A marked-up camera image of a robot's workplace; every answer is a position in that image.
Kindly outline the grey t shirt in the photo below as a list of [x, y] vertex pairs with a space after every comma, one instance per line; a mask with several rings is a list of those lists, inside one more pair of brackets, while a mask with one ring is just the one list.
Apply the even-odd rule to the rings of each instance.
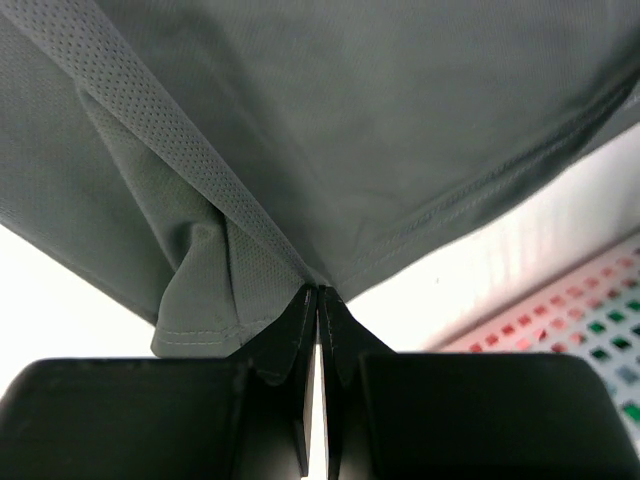
[[218, 356], [639, 118], [635, 1], [5, 1], [1, 222]]

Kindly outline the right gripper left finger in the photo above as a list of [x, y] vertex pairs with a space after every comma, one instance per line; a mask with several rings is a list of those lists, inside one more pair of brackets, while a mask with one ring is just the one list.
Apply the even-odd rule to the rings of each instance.
[[43, 359], [1, 400], [5, 479], [300, 479], [317, 292], [225, 358]]

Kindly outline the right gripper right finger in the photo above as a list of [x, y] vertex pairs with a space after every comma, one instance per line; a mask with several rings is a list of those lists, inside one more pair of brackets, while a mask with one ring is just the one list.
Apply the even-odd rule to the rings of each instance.
[[635, 479], [604, 383], [553, 353], [397, 353], [320, 290], [331, 479]]

